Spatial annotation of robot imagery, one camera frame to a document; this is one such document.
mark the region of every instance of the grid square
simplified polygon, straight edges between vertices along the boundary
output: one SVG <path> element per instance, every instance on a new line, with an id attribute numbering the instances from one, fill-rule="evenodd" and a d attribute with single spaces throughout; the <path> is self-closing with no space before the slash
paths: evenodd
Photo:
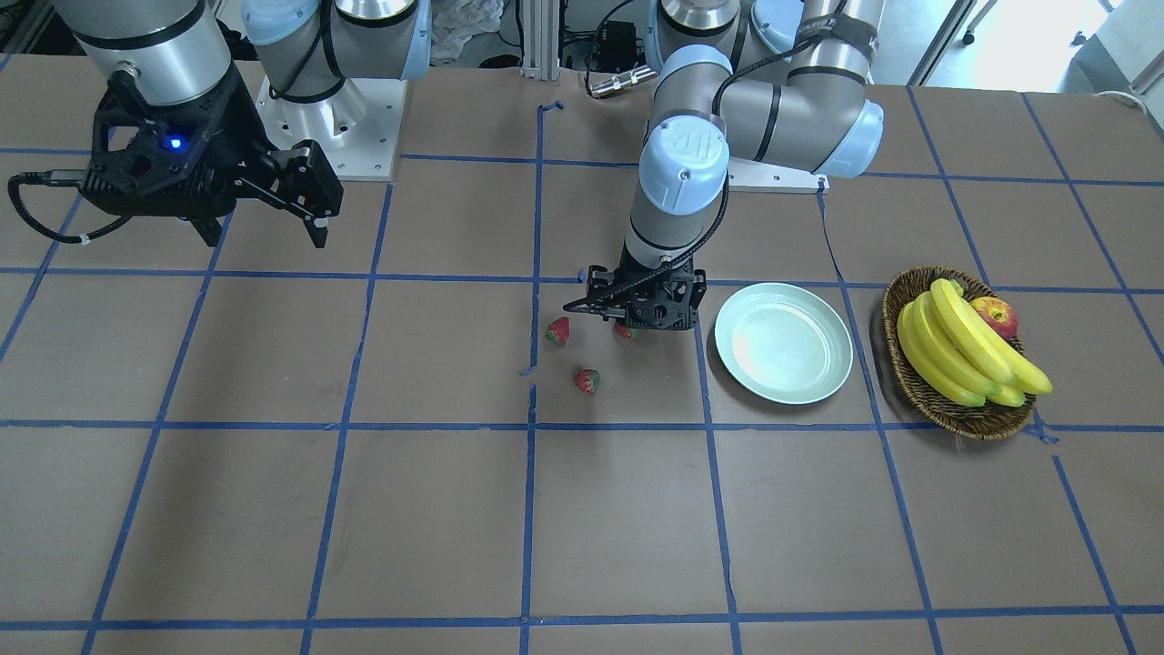
<path id="1" fill-rule="evenodd" d="M 1065 184 L 952 184 L 992 284 L 1116 285 Z"/>
<path id="2" fill-rule="evenodd" d="M 1018 93 L 929 86 L 913 92 L 946 173 L 1063 178 Z"/>
<path id="3" fill-rule="evenodd" d="M 723 223 L 695 264 L 712 279 L 837 279 L 811 193 L 732 192 Z"/>
<path id="4" fill-rule="evenodd" d="M 33 285 L 33 275 L 6 272 L 0 275 L 0 335 L 7 335 L 13 320 L 24 304 L 28 290 Z"/>
<path id="5" fill-rule="evenodd" d="M 731 653 L 728 624 L 553 626 L 530 629 L 530 655 Z"/>
<path id="6" fill-rule="evenodd" d="M 859 423 L 873 421 L 870 411 L 868 391 L 861 375 L 860 361 L 853 356 L 853 368 L 849 379 L 832 397 L 811 405 L 781 405 L 765 400 L 744 389 L 724 368 L 716 349 L 715 316 L 728 298 L 739 286 L 710 286 L 700 305 L 703 325 L 703 346 L 707 349 L 708 387 L 711 400 L 711 419 L 716 423 L 744 425 L 797 425 Z M 845 329 L 852 330 L 845 301 L 837 289 L 810 289 L 837 311 L 845 321 Z"/>
<path id="7" fill-rule="evenodd" d="M 0 148 L 88 150 L 105 78 L 92 63 L 61 65 L 61 59 L 66 58 L 22 55 L 8 62 L 0 98 L 16 101 L 5 102 Z"/>
<path id="8" fill-rule="evenodd" d="M 526 441 L 349 434 L 318 615 L 520 614 Z"/>
<path id="9" fill-rule="evenodd" d="M 334 433 L 163 432 L 106 619 L 300 619 Z"/>
<path id="10" fill-rule="evenodd" d="M 876 433 L 717 433 L 740 612 L 920 610 Z"/>
<path id="11" fill-rule="evenodd" d="M 601 77 L 592 76 L 590 81 Z M 551 159 L 637 163 L 651 119 L 654 86 L 650 83 L 595 100 L 585 94 L 584 73 L 563 69 L 554 93 L 565 108 L 545 114 L 542 155 Z"/>
<path id="12" fill-rule="evenodd" d="M 0 417 L 152 421 L 200 283 L 45 276 L 0 363 Z"/>
<path id="13" fill-rule="evenodd" d="M 0 133 L 5 130 L 0 126 Z M 7 180 L 13 175 L 26 171 L 42 171 L 55 168 L 85 168 L 87 159 L 71 155 L 15 155 L 0 152 L 0 179 Z M 77 200 L 77 192 L 69 188 L 50 186 L 21 186 L 21 199 L 34 218 L 52 229 L 61 229 L 69 209 Z M 24 225 L 5 195 L 0 204 L 0 265 L 37 268 L 44 261 L 52 241 Z M 70 234 L 76 229 L 70 228 Z M 68 245 L 57 250 L 68 249 Z"/>
<path id="14" fill-rule="evenodd" d="M 634 168 L 545 166 L 541 273 L 574 277 L 591 263 L 618 265 L 638 180 Z"/>
<path id="15" fill-rule="evenodd" d="M 1078 191 L 1123 280 L 1133 287 L 1164 287 L 1164 188 L 1081 185 Z"/>
<path id="16" fill-rule="evenodd" d="M 175 389 L 173 421 L 338 421 L 363 279 L 214 279 Z"/>
<path id="17" fill-rule="evenodd" d="M 534 615 L 724 612 L 707 436 L 538 433 Z"/>
<path id="18" fill-rule="evenodd" d="M 1041 442 L 889 442 L 935 607 L 1107 604 Z"/>
<path id="19" fill-rule="evenodd" d="M 1126 296 L 1010 292 L 1007 298 L 1018 313 L 1028 357 L 1055 385 L 1038 399 L 1043 420 L 1164 425 L 1164 366 Z"/>
<path id="20" fill-rule="evenodd" d="M 508 282 L 376 282 L 353 421 L 524 425 L 531 296 Z"/>
<path id="21" fill-rule="evenodd" d="M 311 652 L 313 655 L 512 655 L 518 652 L 519 633 L 517 628 L 315 628 Z"/>
<path id="22" fill-rule="evenodd" d="M 888 284 L 902 270 L 936 263 L 978 272 L 941 180 L 863 176 L 835 184 L 826 202 L 829 236 L 850 282 Z"/>
<path id="23" fill-rule="evenodd" d="M 148 441 L 149 430 L 0 433 L 0 621 L 93 615 Z"/>
<path id="24" fill-rule="evenodd" d="M 1124 615 L 1136 653 L 1164 653 L 1164 615 Z"/>
<path id="25" fill-rule="evenodd" d="M 1164 440 L 1159 435 L 1056 433 L 1063 469 L 1123 605 L 1164 605 Z"/>
<path id="26" fill-rule="evenodd" d="M 613 322 L 570 313 L 570 341 L 545 339 L 562 305 L 585 294 L 582 284 L 542 284 L 539 292 L 538 421 L 551 423 L 703 423 L 700 369 L 691 333 L 644 330 L 626 341 Z M 574 376 L 601 376 L 595 396 L 581 393 Z"/>
<path id="27" fill-rule="evenodd" d="M 868 170 L 936 173 L 938 168 L 934 162 L 934 154 L 925 142 L 925 134 L 906 88 L 870 84 L 865 86 L 865 97 L 885 109 L 885 135 Z"/>
<path id="28" fill-rule="evenodd" d="M 744 653 L 818 655 L 932 655 L 934 641 L 925 621 L 828 621 L 741 624 Z"/>
<path id="29" fill-rule="evenodd" d="M 303 221 L 258 200 L 239 204 L 222 243 L 219 270 L 365 273 L 384 206 L 384 184 L 345 181 L 343 206 L 331 220 L 327 247 L 311 244 Z"/>
<path id="30" fill-rule="evenodd" d="M 97 633 L 93 655 L 294 655 L 303 631 L 113 631 Z"/>
<path id="31" fill-rule="evenodd" d="M 533 157 L 538 105 L 552 102 L 559 90 L 512 70 L 433 67 L 407 93 L 400 152 Z M 456 120 L 448 120 L 450 107 Z"/>
<path id="32" fill-rule="evenodd" d="M 980 653 L 1094 655 L 1127 652 L 1114 617 L 941 619 L 938 631 L 942 633 L 942 648 L 949 655 Z"/>
<path id="33" fill-rule="evenodd" d="M 1164 145 L 1140 109 L 1088 94 L 1027 99 L 1072 179 L 1164 180 Z"/>
<path id="34" fill-rule="evenodd" d="M 85 641 L 83 632 L 5 632 L 0 633 L 0 653 L 5 655 L 76 655 Z"/>
<path id="35" fill-rule="evenodd" d="M 531 275 L 534 177 L 531 164 L 400 162 L 379 271 Z"/>

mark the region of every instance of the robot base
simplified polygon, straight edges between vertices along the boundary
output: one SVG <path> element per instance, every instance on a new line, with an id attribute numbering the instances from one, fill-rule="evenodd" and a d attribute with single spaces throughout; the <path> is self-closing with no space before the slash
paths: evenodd
<path id="1" fill-rule="evenodd" d="M 277 147 L 311 138 L 322 145 L 340 179 L 392 180 L 406 81 L 348 79 L 335 95 L 306 105 L 272 100 L 269 90 L 264 78 L 256 105 Z"/>

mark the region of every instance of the strawberry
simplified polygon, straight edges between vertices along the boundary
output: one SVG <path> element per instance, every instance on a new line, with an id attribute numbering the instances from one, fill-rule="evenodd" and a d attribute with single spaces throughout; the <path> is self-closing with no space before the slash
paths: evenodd
<path id="1" fill-rule="evenodd" d="M 587 369 L 584 371 L 581 371 L 579 372 L 577 376 L 574 377 L 574 385 L 587 394 L 592 394 L 597 392 L 598 384 L 601 382 L 602 377 L 599 377 L 598 372 L 592 369 Z"/>
<path id="2" fill-rule="evenodd" d="M 546 327 L 546 339 L 555 344 L 566 344 L 570 339 L 570 319 L 566 315 L 554 320 Z"/>
<path id="3" fill-rule="evenodd" d="M 615 333 L 617 333 L 619 337 L 629 342 L 631 340 L 638 339 L 640 330 L 638 329 L 638 327 L 627 327 L 626 325 L 620 325 L 618 322 L 615 322 Z"/>

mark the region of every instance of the yellow banana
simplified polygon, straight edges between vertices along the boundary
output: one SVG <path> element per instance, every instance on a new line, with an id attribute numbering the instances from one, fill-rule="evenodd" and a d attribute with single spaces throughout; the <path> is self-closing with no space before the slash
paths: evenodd
<path id="1" fill-rule="evenodd" d="M 991 399 L 992 403 L 1005 405 L 1007 407 L 1022 407 L 1027 404 L 1027 397 L 1024 397 L 1017 387 L 1012 387 L 1010 385 L 1002 385 L 999 393 L 991 394 L 986 398 Z"/>
<path id="2" fill-rule="evenodd" d="M 914 371 L 917 371 L 917 375 L 929 383 L 936 392 L 963 407 L 982 407 L 986 405 L 986 397 L 958 386 L 932 361 L 925 357 L 924 351 L 918 348 L 917 333 L 915 330 L 916 320 L 914 320 L 915 316 L 913 315 L 916 308 L 916 302 L 910 301 L 901 309 L 901 314 L 897 316 L 897 341 L 901 343 L 901 350 L 906 353 L 906 359 L 913 365 Z"/>
<path id="3" fill-rule="evenodd" d="M 1048 379 L 1043 371 L 1030 363 L 1029 359 L 1018 355 L 1018 351 L 1010 348 L 1010 344 L 1006 342 L 1002 337 L 991 329 L 991 326 L 981 320 L 979 316 L 978 323 L 974 325 L 974 329 L 978 330 L 982 340 L 994 347 L 994 350 L 1002 356 L 1006 361 L 1007 366 L 1015 375 L 1015 386 L 1027 392 L 1028 394 L 1049 394 L 1051 393 L 1051 380 Z"/>
<path id="4" fill-rule="evenodd" d="M 934 298 L 924 291 L 914 300 L 911 318 L 916 322 L 917 346 L 925 351 L 938 369 L 959 387 L 991 398 L 1002 392 L 1002 385 L 982 376 L 958 349 L 950 343 L 942 325 L 934 316 Z"/>
<path id="5" fill-rule="evenodd" d="M 986 335 L 978 329 L 978 325 L 981 325 L 994 335 L 982 316 L 978 315 L 970 302 L 963 299 L 949 279 L 942 277 L 935 279 L 930 284 L 930 291 L 938 321 L 945 327 L 946 335 L 958 347 L 961 355 L 991 380 L 1000 385 L 1014 385 L 1015 375 L 1007 361 L 1003 359 L 1003 354 L 999 353 L 998 346 L 987 340 Z M 1002 337 L 998 335 L 994 337 L 999 342 L 1002 341 Z"/>

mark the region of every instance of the light blue joint cap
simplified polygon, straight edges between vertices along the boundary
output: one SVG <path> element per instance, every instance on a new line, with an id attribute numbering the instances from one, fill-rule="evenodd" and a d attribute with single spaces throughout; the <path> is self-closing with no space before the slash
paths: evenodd
<path id="1" fill-rule="evenodd" d="M 837 177 L 857 177 L 873 162 L 876 149 L 881 144 L 885 131 L 885 109 L 881 105 L 865 100 L 857 121 L 849 128 L 849 134 L 840 140 L 837 149 L 829 155 L 821 168 L 812 171 L 816 175 L 836 175 Z"/>
<path id="2" fill-rule="evenodd" d="M 400 79 L 420 79 L 428 74 L 428 59 L 432 57 L 433 12 L 430 0 L 417 0 L 417 27 L 412 31 L 412 44 L 409 45 L 409 58 L 404 59 L 404 72 Z"/>
<path id="3" fill-rule="evenodd" d="M 651 131 L 639 161 L 639 183 L 660 209 L 693 214 L 719 194 L 728 158 L 728 142 L 718 127 L 708 119 L 680 114 Z"/>
<path id="4" fill-rule="evenodd" d="M 662 70 L 662 52 L 659 45 L 659 0 L 651 0 L 647 7 L 647 65 L 651 70 Z"/>
<path id="5" fill-rule="evenodd" d="M 693 45 L 683 45 L 667 57 L 667 63 L 665 63 L 662 65 L 662 70 L 659 71 L 659 84 L 662 84 L 662 81 L 667 79 L 667 76 L 691 64 L 719 64 L 728 72 L 731 72 L 731 59 L 728 58 L 728 55 L 724 55 L 711 45 L 696 43 Z"/>
<path id="6" fill-rule="evenodd" d="M 270 45 L 291 36 L 319 10 L 319 0 L 244 0 L 242 23 L 255 45 Z"/>
<path id="7" fill-rule="evenodd" d="M 772 54 L 787 52 L 796 41 L 802 5 L 781 0 L 755 0 L 752 5 L 752 24 L 760 41 Z"/>

